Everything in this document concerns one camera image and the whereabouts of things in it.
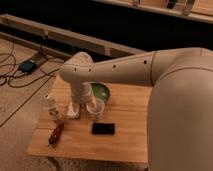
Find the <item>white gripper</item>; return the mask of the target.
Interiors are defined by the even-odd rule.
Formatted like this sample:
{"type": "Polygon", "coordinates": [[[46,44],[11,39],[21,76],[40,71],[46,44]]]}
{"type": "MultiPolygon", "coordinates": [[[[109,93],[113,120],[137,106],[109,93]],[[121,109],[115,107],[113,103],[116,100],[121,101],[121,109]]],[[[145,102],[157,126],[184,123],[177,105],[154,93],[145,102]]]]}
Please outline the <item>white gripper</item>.
{"type": "Polygon", "coordinates": [[[71,99],[74,103],[86,104],[90,101],[92,108],[97,108],[95,96],[93,96],[90,83],[71,83],[71,99]]]}

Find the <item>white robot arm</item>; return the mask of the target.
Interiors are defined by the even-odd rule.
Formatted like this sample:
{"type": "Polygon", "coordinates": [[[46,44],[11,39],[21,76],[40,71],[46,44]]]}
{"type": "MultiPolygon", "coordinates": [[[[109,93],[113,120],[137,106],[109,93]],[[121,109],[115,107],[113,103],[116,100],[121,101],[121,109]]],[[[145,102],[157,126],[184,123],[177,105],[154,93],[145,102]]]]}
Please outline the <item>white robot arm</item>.
{"type": "Polygon", "coordinates": [[[156,50],[102,62],[79,52],[59,74],[78,103],[89,100],[91,82],[150,86],[149,171],[213,171],[213,50],[156,50]]]}

